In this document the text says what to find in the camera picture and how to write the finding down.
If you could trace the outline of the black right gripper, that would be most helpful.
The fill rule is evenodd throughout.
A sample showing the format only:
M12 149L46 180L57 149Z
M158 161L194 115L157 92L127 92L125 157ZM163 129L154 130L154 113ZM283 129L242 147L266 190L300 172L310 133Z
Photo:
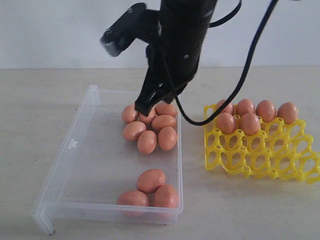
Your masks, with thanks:
M145 50L148 69L142 89L134 102L135 110L147 117L160 101L171 103L174 100L163 61L167 64L176 94L181 94L197 73L201 50L200 43L191 45L182 42L171 46L164 55L161 55L158 47L148 44Z

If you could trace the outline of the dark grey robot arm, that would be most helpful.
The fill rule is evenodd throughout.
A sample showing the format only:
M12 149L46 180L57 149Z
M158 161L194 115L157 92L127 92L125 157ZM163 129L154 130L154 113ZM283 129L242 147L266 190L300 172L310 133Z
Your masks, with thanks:
M148 69L135 110L147 116L160 101L173 101L197 73L215 0L163 0L157 29L146 48Z

